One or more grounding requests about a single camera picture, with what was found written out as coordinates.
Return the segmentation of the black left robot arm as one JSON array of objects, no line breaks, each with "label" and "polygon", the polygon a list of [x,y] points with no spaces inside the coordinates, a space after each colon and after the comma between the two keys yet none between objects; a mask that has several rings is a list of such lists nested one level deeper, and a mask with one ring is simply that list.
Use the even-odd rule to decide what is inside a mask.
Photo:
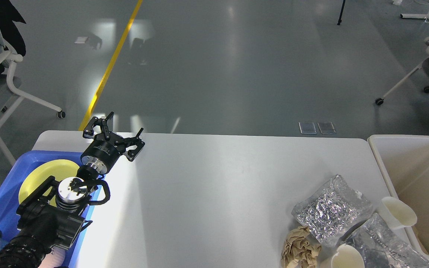
[{"label": "black left robot arm", "polygon": [[103,205],[111,193],[105,175],[121,156],[133,161],[145,143],[136,136],[124,138],[109,129],[105,118],[92,117],[82,136],[92,139],[82,153],[76,175],[57,181],[48,175],[18,206],[19,234],[0,247],[0,268],[37,268],[51,249],[68,250],[90,224],[82,213]]}]

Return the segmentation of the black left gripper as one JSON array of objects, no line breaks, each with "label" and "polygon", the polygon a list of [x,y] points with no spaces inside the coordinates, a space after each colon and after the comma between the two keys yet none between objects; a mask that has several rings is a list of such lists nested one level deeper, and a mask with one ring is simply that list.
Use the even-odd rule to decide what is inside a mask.
[{"label": "black left gripper", "polygon": [[[105,141],[111,140],[112,136],[114,136],[114,132],[109,129],[107,124],[113,116],[114,112],[111,111],[106,118],[92,117],[83,130],[85,139],[94,140],[82,153],[81,162],[84,166],[94,169],[100,175],[109,173],[121,155],[126,156],[128,161],[134,161],[145,146],[145,142],[140,137],[144,131],[143,127],[139,129],[136,136],[119,139],[118,145]],[[95,134],[94,127],[99,127],[101,133]]]}]

